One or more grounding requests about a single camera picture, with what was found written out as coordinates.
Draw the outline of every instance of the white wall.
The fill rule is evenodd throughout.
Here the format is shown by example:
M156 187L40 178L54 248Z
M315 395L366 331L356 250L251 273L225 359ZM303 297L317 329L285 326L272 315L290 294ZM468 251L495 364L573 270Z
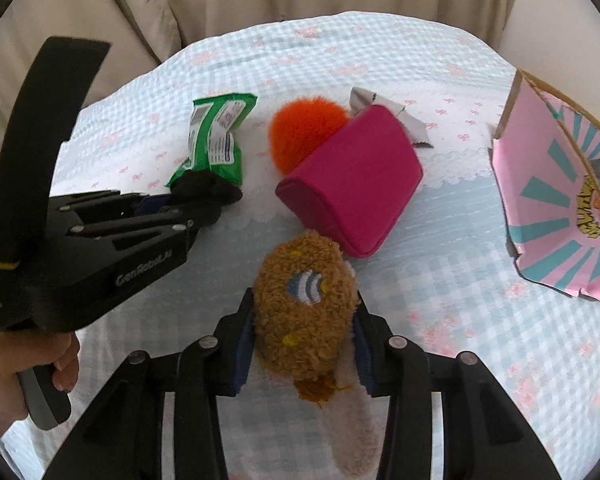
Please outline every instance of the white wall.
M600 14L590 0L516 0L499 53L600 120Z

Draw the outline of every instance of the pink leather box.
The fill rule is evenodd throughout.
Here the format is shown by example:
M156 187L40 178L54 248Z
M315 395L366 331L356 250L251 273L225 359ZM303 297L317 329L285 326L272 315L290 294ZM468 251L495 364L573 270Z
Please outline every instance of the pink leather box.
M402 125L372 105L345 124L276 188L302 221L348 256L374 254L422 180Z

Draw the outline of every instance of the gray handle grip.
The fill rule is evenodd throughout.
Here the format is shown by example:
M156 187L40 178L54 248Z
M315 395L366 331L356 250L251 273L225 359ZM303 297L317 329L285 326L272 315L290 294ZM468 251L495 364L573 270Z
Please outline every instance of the gray handle grip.
M71 402L65 392L59 392L51 376L53 365L36 366L20 372L18 380L33 423L40 430L52 430L71 415Z

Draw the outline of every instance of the checkered fabric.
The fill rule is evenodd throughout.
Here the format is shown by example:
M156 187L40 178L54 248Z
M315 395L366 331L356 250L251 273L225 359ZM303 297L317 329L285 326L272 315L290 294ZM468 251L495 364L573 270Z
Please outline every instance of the checkered fabric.
M84 110L62 148L54 192L115 187L164 192L186 156L191 102L253 92L238 130L244 199L202 232L189 261L80 333L80 380L70 421L48 433L18 423L4 445L23 478L39 478L77 417L135 350L175 352L234 312L260 262L301 226L276 199L266 127L286 100L323 94L346 103L362 86L408 106L433 149L426 177L382 248L353 262L366 304L427 351L475 351L528 418L564 480L600 457L600 302L522 280L507 250L491 135L514 69L481 41L413 18L348 12L260 25L200 41ZM442 478L435 399L434 472ZM384 400L374 401L379 423ZM254 363L236 399L220 399L232 480L340 479L317 408ZM173 415L172 399L166 414ZM167 432L170 423L166 424ZM165 478L173 466L165 447Z

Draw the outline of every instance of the human hand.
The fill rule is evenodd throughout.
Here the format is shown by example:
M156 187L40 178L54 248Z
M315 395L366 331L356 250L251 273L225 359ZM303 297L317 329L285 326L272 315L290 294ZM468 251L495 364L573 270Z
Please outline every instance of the human hand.
M16 420L29 415L16 374L53 363L54 386L61 392L71 391L78 380L79 350L75 333L0 332L0 438Z

